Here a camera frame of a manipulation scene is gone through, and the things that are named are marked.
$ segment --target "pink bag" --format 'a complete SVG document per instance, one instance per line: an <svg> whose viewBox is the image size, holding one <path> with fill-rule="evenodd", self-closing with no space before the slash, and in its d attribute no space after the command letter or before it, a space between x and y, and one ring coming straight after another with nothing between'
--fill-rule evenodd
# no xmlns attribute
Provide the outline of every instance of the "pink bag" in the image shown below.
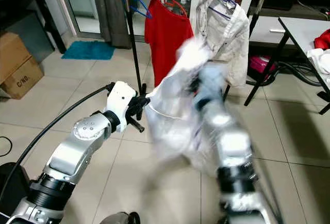
<svg viewBox="0 0 330 224"><path fill-rule="evenodd" d="M260 75L263 73L268 61L270 59L269 55L266 56L258 56L258 55L253 55L249 57L249 67L247 70L248 75L255 79L258 80ZM273 64L270 68L270 72L275 70L276 65Z"/></svg>

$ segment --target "blue mat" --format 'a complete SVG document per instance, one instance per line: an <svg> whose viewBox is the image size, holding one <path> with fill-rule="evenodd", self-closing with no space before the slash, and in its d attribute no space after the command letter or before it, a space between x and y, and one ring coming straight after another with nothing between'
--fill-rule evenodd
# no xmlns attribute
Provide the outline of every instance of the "blue mat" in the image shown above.
<svg viewBox="0 0 330 224"><path fill-rule="evenodd" d="M62 56L62 59L110 60L114 49L114 47L111 47L105 42L77 41L71 44L69 49Z"/></svg>

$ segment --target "red shirt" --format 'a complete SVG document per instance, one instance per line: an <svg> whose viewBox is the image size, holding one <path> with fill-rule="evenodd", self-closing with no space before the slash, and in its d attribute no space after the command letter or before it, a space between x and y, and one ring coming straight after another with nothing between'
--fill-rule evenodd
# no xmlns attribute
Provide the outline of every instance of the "red shirt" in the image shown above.
<svg viewBox="0 0 330 224"><path fill-rule="evenodd" d="M189 18L172 13L160 0L151 0L149 11L152 18L145 19L144 39L150 44L157 86L176 63L176 50L194 34Z"/></svg>

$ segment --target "table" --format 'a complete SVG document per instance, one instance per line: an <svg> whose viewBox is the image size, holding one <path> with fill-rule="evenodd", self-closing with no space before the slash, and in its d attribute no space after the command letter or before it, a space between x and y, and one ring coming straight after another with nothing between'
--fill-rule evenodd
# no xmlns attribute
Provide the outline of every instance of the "table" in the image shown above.
<svg viewBox="0 0 330 224"><path fill-rule="evenodd" d="M313 63L307 58L307 51L314 49L314 39L320 36L323 32L330 28L330 22L320 21L320 20L310 20L310 19L296 19L296 18L278 18L279 22L283 26L285 33L279 42L276 50L274 51L271 59L269 60L267 66L265 67L261 77L256 82L248 98L246 99L244 105L248 106L260 84L265 79L266 75L269 73L271 66L278 59L284 45L289 38L293 41L295 46L306 56L306 60L311 64L311 68L315 73L318 81L321 83L324 92L318 93L318 96L324 100L330 102L330 83L327 82L327 78L330 75L319 73L313 66ZM324 114L330 109L330 103L327 104L321 111L320 114Z"/></svg>
<svg viewBox="0 0 330 224"><path fill-rule="evenodd" d="M5 11L7 13L7 16L9 14L15 15L19 12L18 9L23 6L22 3L24 1L25 0L0 0L0 10ZM36 0L36 2L40 9L41 14L43 15L43 18L45 19L44 28L52 34L52 37L56 43L59 52L64 54L67 49L62 41L60 33L58 32L55 26L54 20L47 7L45 0ZM4 23L5 18L10 18L10 17L3 17L0 15L0 24L2 22Z"/></svg>

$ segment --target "table leg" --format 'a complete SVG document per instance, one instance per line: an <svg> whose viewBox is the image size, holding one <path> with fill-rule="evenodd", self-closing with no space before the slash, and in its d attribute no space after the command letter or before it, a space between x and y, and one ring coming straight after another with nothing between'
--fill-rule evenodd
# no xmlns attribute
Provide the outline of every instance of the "table leg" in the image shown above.
<svg viewBox="0 0 330 224"><path fill-rule="evenodd" d="M62 41L61 35L56 28L56 25L54 23L54 20L47 7L45 0L36 0L36 2L45 19L45 29L48 30L52 34L52 37L56 43L56 46L57 46L59 52L64 54L66 52L67 48L65 47L65 45Z"/></svg>
<svg viewBox="0 0 330 224"><path fill-rule="evenodd" d="M258 90L259 86L261 85L261 83L265 80L266 75L269 73L269 70L271 68L271 66L274 64L275 60L277 60L277 58L279 57L284 45L286 44L286 42L289 39L289 34L286 31L281 39L281 41L279 42L276 50L274 51L273 55L271 56L269 62L267 63L261 77L259 78L259 80L257 80L255 86L253 87L252 91L250 92L248 98L246 99L244 105L248 106L248 104L250 103L251 99L253 98L254 94L256 93L256 91Z"/></svg>
<svg viewBox="0 0 330 224"><path fill-rule="evenodd" d="M227 85L226 90L225 90L225 92L223 94L223 97L222 97L222 99L223 99L224 102L225 102L226 97L228 95L229 89L230 89L230 85Z"/></svg>
<svg viewBox="0 0 330 224"><path fill-rule="evenodd" d="M324 101L330 102L330 96L325 91L320 91L317 96L319 96Z"/></svg>
<svg viewBox="0 0 330 224"><path fill-rule="evenodd" d="M323 114L326 113L329 109L330 109L330 103L328 103L323 109L321 109L321 111L319 112L319 114L323 115Z"/></svg>

